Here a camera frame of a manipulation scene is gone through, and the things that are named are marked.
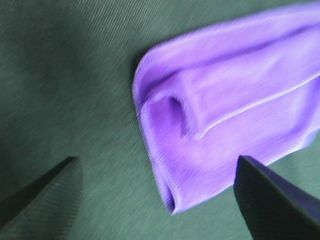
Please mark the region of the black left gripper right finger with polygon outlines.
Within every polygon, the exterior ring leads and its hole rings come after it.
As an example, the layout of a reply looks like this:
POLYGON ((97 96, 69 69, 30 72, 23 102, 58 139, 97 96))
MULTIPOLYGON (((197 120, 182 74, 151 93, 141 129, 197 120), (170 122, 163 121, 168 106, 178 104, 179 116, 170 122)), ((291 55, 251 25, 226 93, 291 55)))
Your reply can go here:
POLYGON ((238 158, 233 191, 254 240, 320 238, 320 200, 258 160, 238 158))

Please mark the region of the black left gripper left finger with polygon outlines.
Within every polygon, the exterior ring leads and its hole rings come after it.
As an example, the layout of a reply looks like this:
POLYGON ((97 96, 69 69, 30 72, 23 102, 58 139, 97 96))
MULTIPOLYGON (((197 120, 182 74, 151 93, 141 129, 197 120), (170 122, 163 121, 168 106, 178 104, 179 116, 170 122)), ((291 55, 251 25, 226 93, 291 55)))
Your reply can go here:
POLYGON ((0 238, 66 240, 82 198, 81 160, 71 156, 0 202, 0 238))

